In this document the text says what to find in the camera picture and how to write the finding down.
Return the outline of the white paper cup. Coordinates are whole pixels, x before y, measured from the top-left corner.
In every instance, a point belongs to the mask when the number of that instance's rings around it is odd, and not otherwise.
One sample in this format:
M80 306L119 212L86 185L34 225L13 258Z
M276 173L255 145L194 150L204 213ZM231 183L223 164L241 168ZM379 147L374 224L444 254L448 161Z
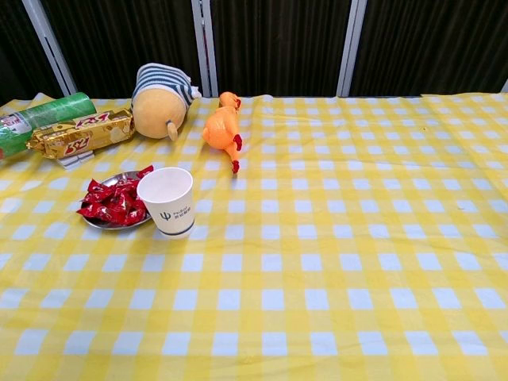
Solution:
M193 229L193 185L190 172L180 167L154 170L137 185L137 195L157 229L171 239L184 238Z

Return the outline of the round metal plate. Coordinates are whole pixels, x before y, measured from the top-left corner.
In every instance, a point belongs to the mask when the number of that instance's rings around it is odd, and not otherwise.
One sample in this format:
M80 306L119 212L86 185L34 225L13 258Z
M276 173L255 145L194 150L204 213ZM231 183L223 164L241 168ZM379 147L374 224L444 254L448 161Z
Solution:
M131 182L140 182L140 179L137 178L137 172L138 171L126 171L119 173L117 175L111 176L108 179L105 179L99 183L102 183L105 186L105 190L99 194L86 194L84 198L81 200L81 205L79 207L82 208L83 206L87 204L91 204L93 202L99 202L104 206L108 206L109 208L121 211L122 213L126 214L128 211L130 211L134 206L146 206L144 203L140 200L140 197L137 195L136 200L128 200L125 195L122 195L120 197L119 203L113 203L108 202L107 199L111 194L113 193L113 185L117 183L131 183ZM152 219L151 215L149 214L147 210L146 218L132 226L122 226L122 225L113 225L104 221L101 221L100 219L94 219L94 218L86 218L80 214L80 216L83 218L83 220L90 226L97 228L97 229L103 229L103 230L123 230L123 229L129 229L133 227L137 227L138 225L142 225L147 221L150 221Z

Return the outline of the orange rubber chicken toy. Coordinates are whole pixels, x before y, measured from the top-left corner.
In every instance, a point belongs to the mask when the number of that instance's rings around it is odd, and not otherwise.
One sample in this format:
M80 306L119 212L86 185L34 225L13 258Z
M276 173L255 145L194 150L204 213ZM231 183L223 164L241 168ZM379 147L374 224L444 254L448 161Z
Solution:
M238 152L243 145L238 121L240 110L241 99L232 92L223 92L219 96L219 107L208 117L202 131L202 138L210 147L229 155L233 174L240 169Z

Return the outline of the yellow white checkered tablecloth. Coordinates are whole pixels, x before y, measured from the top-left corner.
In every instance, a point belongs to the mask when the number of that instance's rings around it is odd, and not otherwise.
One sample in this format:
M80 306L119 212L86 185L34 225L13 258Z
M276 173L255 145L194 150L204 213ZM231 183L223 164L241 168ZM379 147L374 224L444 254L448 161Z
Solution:
M0 381L508 381L508 94L246 98L237 174L216 107L0 161ZM189 237L78 214L147 166L193 175Z

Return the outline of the yellow plush toy striped shirt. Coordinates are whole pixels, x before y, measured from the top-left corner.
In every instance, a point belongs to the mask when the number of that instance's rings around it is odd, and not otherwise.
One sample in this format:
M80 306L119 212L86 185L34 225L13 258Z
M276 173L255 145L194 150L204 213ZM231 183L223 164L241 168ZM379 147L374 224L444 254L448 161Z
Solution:
M136 131L152 139L176 140L192 102L201 97L191 77L177 67L161 63L141 66L131 97Z

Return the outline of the black pleated curtain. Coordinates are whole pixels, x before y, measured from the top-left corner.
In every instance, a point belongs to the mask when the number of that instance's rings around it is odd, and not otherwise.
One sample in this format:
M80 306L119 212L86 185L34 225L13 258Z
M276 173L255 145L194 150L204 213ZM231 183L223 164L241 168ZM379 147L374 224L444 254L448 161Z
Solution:
M128 98L140 66L200 85L191 0L40 0L79 91ZM353 0L210 0L221 91L332 96ZM498 92L508 0L367 0L353 96ZM0 0L0 105L62 90L22 0Z

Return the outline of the small white packet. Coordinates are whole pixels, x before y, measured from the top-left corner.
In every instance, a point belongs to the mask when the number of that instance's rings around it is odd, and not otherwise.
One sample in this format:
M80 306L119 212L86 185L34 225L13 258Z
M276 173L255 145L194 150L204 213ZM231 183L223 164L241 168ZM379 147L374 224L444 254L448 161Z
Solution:
M89 152L84 152L82 154L64 157L62 159L57 159L56 162L64 169L71 170L72 168L78 167L79 165L81 165L93 158L94 158L94 153L92 151L89 151Z

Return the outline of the gold biscuit pack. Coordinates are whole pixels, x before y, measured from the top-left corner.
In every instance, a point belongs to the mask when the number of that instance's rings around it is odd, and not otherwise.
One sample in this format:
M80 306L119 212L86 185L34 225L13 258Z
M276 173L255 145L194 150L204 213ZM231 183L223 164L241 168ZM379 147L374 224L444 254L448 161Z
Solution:
M128 140L134 132L129 109L108 110L35 129L26 147L63 159Z

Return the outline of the green chip can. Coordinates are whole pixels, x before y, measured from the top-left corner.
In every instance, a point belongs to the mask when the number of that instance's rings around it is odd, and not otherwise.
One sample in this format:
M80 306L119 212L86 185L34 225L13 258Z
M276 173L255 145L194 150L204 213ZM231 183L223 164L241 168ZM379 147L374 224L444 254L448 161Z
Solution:
M93 102L79 92L0 116L0 160L26 150L26 142L35 129L95 113Z

